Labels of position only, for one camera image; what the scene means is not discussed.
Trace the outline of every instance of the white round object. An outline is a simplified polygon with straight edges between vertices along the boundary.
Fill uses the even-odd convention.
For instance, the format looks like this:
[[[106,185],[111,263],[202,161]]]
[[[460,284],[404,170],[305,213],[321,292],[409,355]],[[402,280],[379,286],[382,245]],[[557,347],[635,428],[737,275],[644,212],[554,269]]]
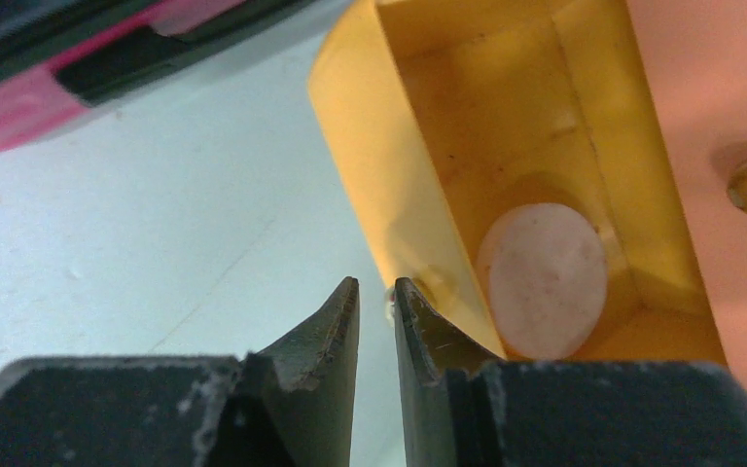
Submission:
[[[500,217],[482,242],[477,271],[497,332],[526,357],[571,355],[605,306],[602,241],[562,204],[526,205]]]

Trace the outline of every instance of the white table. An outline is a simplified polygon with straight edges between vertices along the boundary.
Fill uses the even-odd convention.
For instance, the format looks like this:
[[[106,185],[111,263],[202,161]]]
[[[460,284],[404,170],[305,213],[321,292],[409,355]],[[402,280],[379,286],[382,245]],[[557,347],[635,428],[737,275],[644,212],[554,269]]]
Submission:
[[[353,275],[352,465],[404,464],[384,288],[305,88],[346,4],[320,0],[0,155],[0,369],[36,355],[242,356]]]

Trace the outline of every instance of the pink drawer front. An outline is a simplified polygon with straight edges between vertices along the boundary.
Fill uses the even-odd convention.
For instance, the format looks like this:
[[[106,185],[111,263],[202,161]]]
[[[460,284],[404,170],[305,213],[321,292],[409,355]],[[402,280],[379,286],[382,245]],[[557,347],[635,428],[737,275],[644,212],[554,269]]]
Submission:
[[[732,372],[747,388],[747,2],[628,0],[674,177]]]

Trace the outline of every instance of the white disc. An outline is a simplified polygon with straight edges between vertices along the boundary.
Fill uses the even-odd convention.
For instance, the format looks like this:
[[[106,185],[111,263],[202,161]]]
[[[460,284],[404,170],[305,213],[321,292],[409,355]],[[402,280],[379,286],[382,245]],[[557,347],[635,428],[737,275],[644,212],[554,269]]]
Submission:
[[[482,242],[477,272],[500,337],[520,354],[574,353],[605,306],[605,249],[594,227],[562,204],[509,211]]]

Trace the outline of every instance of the pink and black container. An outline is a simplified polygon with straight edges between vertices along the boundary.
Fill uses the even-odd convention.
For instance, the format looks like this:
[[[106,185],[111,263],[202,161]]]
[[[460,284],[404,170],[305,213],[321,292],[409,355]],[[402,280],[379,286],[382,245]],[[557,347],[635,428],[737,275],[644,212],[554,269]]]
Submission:
[[[0,151],[211,56],[312,0],[0,0]]]

